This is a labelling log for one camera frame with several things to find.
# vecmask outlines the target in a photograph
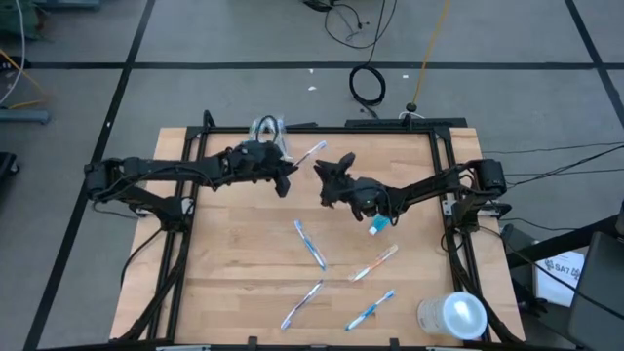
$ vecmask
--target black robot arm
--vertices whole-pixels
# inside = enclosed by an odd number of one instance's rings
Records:
[[[275,181],[275,190],[285,197],[291,184],[288,175],[297,170],[284,161],[283,153],[273,142],[245,141],[238,146],[198,161],[162,161],[131,157],[107,159],[85,166],[87,195],[95,203],[117,200],[139,213],[150,211],[167,230],[183,230],[185,212],[176,197],[162,198],[136,184],[142,180],[191,181],[214,191],[231,183],[258,180]]]
[[[494,160],[475,160],[448,168],[404,188],[387,186],[369,178],[354,179],[346,173],[355,154],[348,153],[338,163],[317,161],[314,169],[323,188],[321,205],[332,207],[338,201],[351,206],[358,220],[365,216],[385,215],[396,219],[416,203],[446,193],[458,192],[460,199],[452,205],[451,227],[476,229],[477,212],[489,200],[507,191],[502,166]],[[462,185],[462,177],[472,178],[472,185]]]

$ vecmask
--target power cable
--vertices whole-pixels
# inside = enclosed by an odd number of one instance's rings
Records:
[[[606,154],[608,154],[610,152],[613,152],[613,151],[616,151],[616,150],[619,150],[621,148],[624,148],[624,145],[619,145],[617,147],[613,147],[613,148],[611,148],[611,149],[609,149],[607,151],[603,151],[603,152],[598,153],[598,154],[596,154],[594,156],[586,157],[586,158],[584,158],[584,159],[582,159],[580,161],[574,162],[574,163],[569,164],[567,166],[559,167],[559,168],[557,168],[557,169],[555,169],[553,171],[549,171],[549,172],[543,173],[541,175],[534,176],[534,177],[529,178],[527,180],[518,181],[516,183],[508,182],[509,184],[512,185],[512,186],[509,187],[509,189],[513,189],[514,187],[516,187],[518,185],[526,184],[528,182],[532,182],[532,181],[536,181],[536,180],[540,180],[540,179],[543,179],[543,178],[548,177],[548,176],[555,176],[557,174],[562,173],[563,171],[567,171],[567,170],[569,170],[569,169],[571,169],[573,167],[582,165],[582,164],[587,163],[587,162],[592,161],[592,160],[596,160],[597,158],[605,156]]]
[[[591,170],[591,171],[576,171],[576,172],[563,172],[559,174],[555,174],[553,176],[572,176],[572,175],[586,175],[586,174],[598,174],[598,173],[610,173],[610,172],[622,172],[624,168],[621,169],[609,169],[609,170]],[[531,173],[531,174],[505,174],[505,176],[540,176],[542,174]]]
[[[388,19],[388,22],[386,23],[386,28],[388,27],[388,24],[390,24],[390,20],[392,19],[392,17],[394,16],[394,12],[397,8],[397,1],[394,1],[394,6],[392,7],[392,13],[390,14],[390,18]],[[372,49],[370,50],[370,55],[369,55],[369,60],[364,63],[364,64],[360,64],[355,66],[352,70],[351,73],[349,73],[349,91],[351,92],[351,95],[353,96],[353,98],[360,103],[372,116],[372,118],[374,119],[379,119],[379,116],[377,115],[377,113],[375,111],[373,111],[371,109],[371,106],[377,106],[379,105],[383,99],[386,96],[386,81],[383,78],[383,75],[381,75],[381,73],[376,70],[375,68],[371,67],[371,61],[372,61],[372,56],[374,55],[374,50],[377,46],[377,41],[379,41],[380,35],[379,35],[379,29],[381,28],[381,22],[383,19],[383,10],[385,9],[386,6],[386,0],[383,0],[381,3],[381,10],[379,11],[379,21],[377,22],[377,30],[375,31],[374,34],[374,41],[372,42]],[[358,95],[358,93],[355,91],[355,87],[353,84],[353,79],[355,78],[355,75],[361,71],[361,70],[366,70],[368,72],[370,72],[379,82],[379,86],[380,86],[380,92],[379,92],[379,96],[373,99],[366,99],[361,97],[360,95]]]
[[[429,56],[431,55],[431,52],[433,51],[433,45],[435,44],[436,39],[438,38],[438,34],[440,33],[440,29],[442,28],[442,23],[445,21],[445,18],[447,17],[447,13],[449,12],[449,5],[450,5],[450,0],[445,0],[445,5],[442,8],[442,14],[440,15],[440,18],[438,19],[438,22],[436,23],[436,29],[433,31],[433,34],[431,34],[431,39],[429,40],[429,45],[427,46],[427,51],[425,52],[425,58],[422,61],[422,66],[420,66],[420,71],[418,72],[418,80],[416,82],[416,93],[414,93],[413,99],[411,100],[411,103],[413,103],[414,105],[416,105],[416,101],[418,100],[418,95],[420,95],[420,86],[422,82],[425,80],[425,69],[427,68],[427,61],[429,60]]]
[[[158,230],[156,230],[154,232],[154,234],[150,235],[149,238],[147,238],[147,240],[145,240],[143,242],[143,244],[138,246],[138,248],[136,248],[136,250],[133,251],[133,253],[130,255],[130,257],[128,257],[128,259],[126,259],[126,263],[124,264],[124,268],[122,268],[122,270],[121,270],[121,281],[119,282],[120,286],[124,285],[124,278],[126,277],[126,270],[128,269],[128,266],[130,266],[130,263],[133,261],[133,259],[135,259],[137,254],[140,253],[141,250],[143,250],[147,245],[149,245],[149,243],[151,243],[156,238],[156,236],[160,232],[162,232],[162,231],[163,231],[162,227],[158,228]]]
[[[367,45],[353,45],[353,44],[349,44],[345,41],[342,41],[340,39],[338,39],[335,35],[332,34],[332,32],[330,31],[328,24],[329,24],[329,18],[330,18],[330,12],[332,11],[332,7],[330,5],[326,5],[329,7],[329,9],[327,11],[322,11],[325,12],[325,31],[328,33],[328,35],[330,36],[331,39],[333,39],[334,41],[349,47],[351,49],[358,49],[358,50],[363,50],[363,49],[368,49],[370,47],[372,47],[373,45],[375,45],[379,39],[381,39],[381,37],[383,36],[383,34],[386,32],[386,29],[388,29],[388,25],[390,25],[390,21],[392,21],[392,18],[394,17],[394,13],[395,10],[397,8],[397,1],[394,1],[394,5],[392,6],[392,12],[390,13],[390,17],[388,18],[388,21],[384,24],[383,29],[379,32],[378,30],[375,33],[374,39],[372,40],[371,43],[367,44]],[[358,12],[355,11],[355,9],[353,9],[352,7],[348,6],[348,5],[344,5],[344,4],[338,4],[338,5],[334,5],[334,8],[336,7],[347,7],[349,9],[351,9],[353,11],[354,14],[356,14],[356,18],[358,21],[358,28],[362,29],[362,23],[360,22],[360,16],[358,15]]]
[[[510,220],[519,220],[519,221],[524,222],[524,223],[526,223],[528,225],[532,225],[535,228],[544,229],[544,230],[548,230],[548,231],[560,231],[560,230],[571,231],[571,230],[578,229],[578,228],[549,228],[549,227],[545,227],[543,225],[532,223],[532,222],[530,222],[530,221],[528,221],[528,220],[526,220],[524,218],[518,218],[518,217],[517,218],[501,218],[501,219],[499,219],[499,221],[510,221]]]
[[[624,141],[614,141],[614,142],[597,142],[591,144],[581,144],[581,145],[572,145],[572,146],[560,146],[560,147],[550,147],[550,148],[535,148],[529,150],[518,150],[518,151],[482,151],[481,153],[492,153],[492,154],[501,154],[501,155],[513,155],[513,154],[525,154],[531,152],[549,152],[549,151],[557,151],[557,150],[570,150],[584,147],[593,147],[593,146],[613,146],[613,145],[621,145],[624,144]]]
[[[127,219],[138,219],[137,215],[129,215],[129,214],[121,214],[115,211],[109,211],[109,210],[100,210],[98,209],[98,204],[99,202],[97,201],[93,201],[91,204],[91,208],[93,211],[99,213],[99,214],[103,214],[103,215],[117,215],[120,216],[122,218],[127,218]]]
[[[480,226],[480,229],[485,229],[487,232],[494,234],[495,236],[497,236],[502,242],[503,244],[505,244],[505,246],[515,255],[517,255],[519,258],[521,258],[522,260],[524,260],[526,263],[534,266],[535,268],[541,270],[542,272],[544,272],[544,274],[546,274],[547,276],[551,277],[552,279],[554,279],[555,281],[557,281],[558,283],[560,283],[561,285],[565,286],[566,288],[572,290],[574,293],[578,294],[579,296],[583,297],[586,301],[592,303],[593,305],[595,305],[596,307],[602,309],[605,312],[608,312],[609,314],[617,317],[620,320],[624,320],[624,316],[620,313],[618,313],[617,311],[614,311],[613,309],[597,302],[595,299],[589,297],[588,295],[584,294],[583,292],[580,292],[579,290],[577,290],[575,287],[573,287],[572,285],[564,282],[562,279],[558,278],[557,276],[555,276],[554,274],[552,274],[551,272],[549,272],[548,270],[544,269],[542,266],[540,266],[539,264],[535,263],[534,261],[532,261],[530,258],[526,257],[524,254],[519,253],[516,249],[514,249],[511,245],[509,245],[509,242],[507,240],[505,240],[505,238],[503,238],[502,235],[500,235],[499,233],[497,233],[495,230],[493,229],[489,229],[487,227],[483,227]]]

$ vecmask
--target plastic cup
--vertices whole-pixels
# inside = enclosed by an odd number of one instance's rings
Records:
[[[418,324],[426,333],[450,335],[460,340],[473,340],[488,326],[486,309],[468,292],[422,300],[417,316]]]

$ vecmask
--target blue toothbrush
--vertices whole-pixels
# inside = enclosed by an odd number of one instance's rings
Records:
[[[377,308],[377,306],[379,306],[381,302],[387,300],[388,298],[391,298],[392,296],[394,296],[394,291],[387,292],[382,298],[379,299],[378,302],[374,303],[371,307],[369,307],[369,309],[364,311],[360,315],[360,317],[356,318],[353,322],[349,323],[349,325],[346,326],[345,330],[349,332],[352,329],[358,327],[358,325],[362,323],[362,321],[364,321],[368,316],[372,314],[372,312],[374,312],[374,310]]]
[[[296,231],[299,233],[299,236],[303,240],[303,243],[305,243],[305,247],[308,248],[308,251],[311,252],[314,258],[316,259],[316,261],[319,262],[321,269],[326,270],[327,265],[325,264],[325,260],[323,259],[323,256],[321,255],[321,253],[319,253],[319,251],[316,249],[314,244],[312,244],[312,242],[310,241],[310,238],[308,238],[303,233],[303,224],[301,224],[301,221],[299,219],[297,219],[294,222],[294,227],[296,228]]]

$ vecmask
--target black cable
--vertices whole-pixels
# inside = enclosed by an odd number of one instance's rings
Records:
[[[519,258],[521,258],[522,260],[524,260],[526,263],[534,266],[535,268],[541,270],[542,272],[544,272],[547,276],[551,277],[552,279],[554,279],[555,281],[557,281],[558,283],[562,284],[563,286],[565,286],[566,288],[572,290],[574,293],[578,294],[579,296],[583,297],[585,300],[587,300],[588,302],[592,303],[593,305],[595,305],[596,307],[602,309],[605,312],[608,312],[609,314],[617,317],[620,320],[624,320],[624,316],[620,313],[618,313],[617,311],[614,311],[613,309],[597,302],[595,299],[589,297],[588,295],[584,294],[583,292],[580,292],[579,290],[577,290],[575,287],[573,287],[572,285],[566,283],[565,281],[561,280],[560,278],[558,278],[557,276],[555,276],[554,274],[552,274],[551,272],[549,272],[548,270],[544,269],[542,266],[540,266],[539,264],[533,262],[530,258],[526,257],[524,254],[519,253],[518,251],[516,251],[516,249],[512,248],[511,245],[509,245],[509,242],[507,240],[505,240],[505,238],[503,238],[502,235],[500,235],[499,233],[497,233],[495,230],[493,229],[489,229],[487,227],[483,227],[480,226],[480,229],[485,229],[486,231],[488,231],[491,234],[496,235],[502,242],[503,244],[505,244],[505,246],[507,248],[509,248],[509,250],[514,253],[515,255],[517,255]]]
[[[99,214],[104,214],[104,215],[117,215],[123,218],[127,218],[127,219],[138,219],[137,215],[129,215],[129,214],[121,214],[115,211],[109,211],[109,210],[100,210],[98,209],[97,205],[99,204],[98,201],[93,201],[91,204],[91,208],[93,211],[99,213]]]
[[[358,50],[368,49],[371,46],[375,45],[379,41],[379,39],[381,39],[383,34],[386,32],[386,29],[388,28],[388,25],[390,25],[390,21],[392,21],[392,18],[394,17],[394,13],[395,13],[395,10],[397,8],[397,1],[398,0],[394,1],[394,5],[392,7],[392,13],[390,13],[390,17],[388,18],[388,21],[386,22],[386,24],[383,26],[383,29],[381,30],[381,32],[379,32],[377,30],[377,33],[375,33],[375,36],[374,36],[374,40],[370,44],[367,44],[367,45],[352,45],[352,44],[346,43],[346,42],[336,38],[335,35],[333,35],[330,32],[329,28],[328,28],[328,22],[329,22],[328,19],[329,19],[329,16],[330,16],[330,11],[326,11],[326,14],[325,14],[325,31],[329,34],[331,39],[335,40],[336,42],[338,42],[338,43],[340,43],[340,44],[342,44],[342,45],[344,45],[346,47],[349,47],[351,49],[358,49]]]
[[[512,155],[512,154],[523,154],[530,152],[548,152],[548,151],[556,151],[556,150],[570,150],[576,148],[583,147],[592,147],[592,146],[613,146],[613,145],[621,145],[624,144],[624,141],[615,141],[615,142],[597,142],[592,144],[582,144],[582,145],[573,145],[573,146],[561,146],[561,147],[551,147],[551,148],[536,148],[529,150],[519,150],[519,151],[482,151],[481,153],[493,153],[493,154],[501,154],[501,155]]]
[[[130,255],[130,257],[128,257],[128,259],[126,260],[126,263],[124,264],[124,268],[121,270],[121,281],[119,282],[120,286],[124,285],[124,278],[126,277],[126,270],[128,269],[128,266],[133,261],[135,256],[137,256],[137,254],[141,250],[143,250],[149,243],[151,243],[152,240],[154,240],[156,236],[158,235],[158,233],[160,233],[161,231],[163,231],[163,228],[162,227],[158,228],[158,230],[156,230],[154,234],[150,235],[149,238],[147,238],[147,240],[145,240],[143,244],[141,244],[138,248],[136,248],[136,250]]]
[[[273,136],[273,142],[275,142],[275,140],[277,140],[277,135],[280,132],[280,127],[277,124],[277,119],[275,119],[275,117],[271,116],[271,115],[266,115],[262,118],[260,118],[260,122],[257,124],[257,128],[255,129],[255,141],[259,141],[259,134],[260,131],[262,131],[262,123],[264,123],[264,121],[266,120],[270,120],[271,122],[273,122],[273,127],[275,127],[275,135]]]
[[[194,173],[196,173],[196,174],[198,174],[198,175],[202,176],[202,179],[203,179],[205,182],[207,182],[211,188],[215,188],[215,185],[213,184],[213,182],[211,181],[211,179],[210,179],[210,178],[209,178],[206,174],[204,174],[203,172],[201,172],[201,171],[199,171],[199,170],[196,170],[196,169],[193,169],[193,168],[190,168],[190,167],[186,167],[186,166],[182,166],[182,165],[175,165],[175,166],[164,167],[164,168],[162,168],[162,169],[159,169],[159,170],[156,170],[156,171],[153,171],[153,172],[148,172],[148,173],[146,173],[145,175],[142,175],[142,176],[140,176],[139,178],[137,178],[137,179],[135,179],[135,180],[131,181],[128,185],[124,186],[121,190],[116,191],[116,192],[114,192],[114,193],[112,193],[112,194],[110,194],[110,195],[108,195],[108,196],[106,196],[106,197],[104,197],[104,198],[102,198],[102,199],[98,199],[97,201],[98,201],[98,202],[103,202],[103,201],[108,201],[108,200],[111,200],[111,199],[115,198],[117,195],[119,195],[119,194],[123,193],[124,191],[126,191],[126,190],[130,189],[131,187],[135,186],[135,185],[136,185],[137,183],[139,183],[140,181],[145,180],[145,179],[146,179],[146,178],[148,178],[149,176],[153,176],[153,175],[159,174],[159,173],[161,173],[161,172],[164,172],[164,171],[170,171],[170,170],[186,170],[186,171],[194,172]],[[106,188],[106,189],[104,189],[104,190],[101,190],[100,192],[98,192],[98,193],[97,193],[96,195],[94,195],[94,196],[98,196],[99,194],[104,193],[104,192],[106,192],[106,191],[108,191],[108,190],[110,190],[110,189],[114,188],[114,187],[115,187],[115,186],[117,186],[117,184],[119,184],[120,182],[122,182],[122,181],[124,181],[124,180],[128,180],[128,178],[130,178],[128,175],[124,175],[124,176],[120,177],[120,178],[119,178],[119,179],[117,179],[114,183],[112,183],[109,187],[107,187],[107,188]]]
[[[316,12],[326,13],[332,9],[331,5],[322,3],[319,0],[305,0],[303,1],[303,4]]]
[[[532,177],[532,178],[527,179],[527,180],[519,181],[519,182],[517,182],[515,184],[512,184],[512,186],[509,187],[509,189],[512,189],[512,188],[514,188],[514,187],[516,187],[518,185],[525,184],[525,183],[528,183],[528,182],[531,182],[531,181],[540,180],[540,179],[543,179],[543,178],[548,177],[548,176],[554,176],[554,175],[560,174],[563,171],[567,171],[567,170],[569,170],[569,169],[571,169],[573,167],[576,167],[578,165],[582,165],[582,164],[587,163],[589,161],[595,160],[595,159],[597,159],[599,157],[605,156],[606,154],[608,154],[610,152],[613,152],[615,150],[621,149],[621,148],[624,148],[624,145],[613,147],[613,148],[611,148],[611,149],[609,149],[607,151],[603,151],[603,152],[598,153],[598,154],[596,154],[594,156],[586,157],[586,158],[584,158],[584,159],[582,159],[580,161],[574,162],[573,164],[569,164],[567,166],[559,167],[559,168],[557,168],[557,169],[555,169],[553,171],[546,172],[544,174]]]
[[[377,115],[377,113],[375,111],[373,111],[371,109],[371,106],[379,105],[383,101],[385,96],[386,96],[386,81],[383,78],[383,75],[381,75],[381,73],[378,70],[376,70],[375,68],[371,67],[372,56],[374,55],[374,50],[375,50],[375,48],[377,46],[377,41],[379,41],[379,38],[381,37],[379,35],[379,28],[381,28],[381,21],[383,19],[383,10],[385,9],[385,6],[386,6],[386,0],[383,0],[383,2],[381,3],[381,11],[379,11],[379,21],[377,22],[377,30],[375,31],[375,34],[374,34],[375,40],[371,44],[372,45],[372,49],[370,50],[369,60],[366,63],[364,63],[364,64],[360,64],[358,66],[355,66],[351,70],[351,73],[349,73],[349,91],[351,92],[351,95],[353,96],[353,98],[358,103],[360,103],[366,110],[369,111],[370,115],[374,119],[379,119],[379,116]],[[388,22],[386,23],[386,28],[387,28],[388,24],[390,23],[390,20],[394,16],[394,12],[395,12],[396,8],[397,8],[397,0],[395,0],[395,2],[394,2],[394,6],[392,8],[392,13],[390,14],[390,18],[389,18]],[[353,79],[355,78],[356,73],[358,73],[359,71],[361,71],[363,69],[368,71],[368,72],[370,72],[370,73],[372,73],[372,75],[379,82],[379,86],[380,86],[380,90],[381,91],[379,92],[379,96],[376,97],[376,98],[366,99],[366,98],[363,98],[360,95],[358,95],[358,93],[355,91],[355,87],[353,85]]]
[[[576,171],[576,172],[563,172],[559,174],[555,174],[553,176],[571,176],[571,175],[587,175],[587,174],[598,174],[598,173],[609,173],[609,172],[622,172],[624,168],[621,169],[609,169],[609,170],[590,170],[590,171]],[[542,174],[505,174],[505,176],[541,176]]]
[[[549,228],[549,227],[545,227],[545,226],[543,226],[543,225],[539,225],[539,224],[535,224],[535,223],[529,222],[528,220],[526,220],[526,219],[524,219],[524,218],[501,218],[501,219],[499,219],[499,220],[500,220],[500,221],[519,220],[519,221],[524,222],[524,223],[526,223],[526,224],[528,224],[528,225],[532,225],[532,226],[534,226],[535,228],[540,228],[540,229],[549,230],[549,231],[560,231],[560,230],[568,230],[568,231],[571,231],[571,230],[576,230],[576,229],[578,229],[578,228]]]
[[[464,246],[464,242],[465,242],[465,240],[464,240],[464,236],[465,236],[465,234],[463,234],[463,233],[461,233],[461,232],[460,232],[460,233],[456,233],[456,234],[459,234],[459,235],[460,235],[461,242],[459,243],[459,245],[458,245],[458,246],[455,248],[455,250],[453,250],[453,251],[450,251],[449,249],[445,248],[445,246],[444,246],[444,241],[445,241],[445,239],[447,238],[447,233],[445,232],[444,234],[442,234],[442,237],[440,238],[440,247],[442,248],[442,250],[443,250],[445,253],[447,253],[447,254],[456,254],[456,253],[458,253],[458,252],[459,252],[459,249],[461,249],[461,248]]]

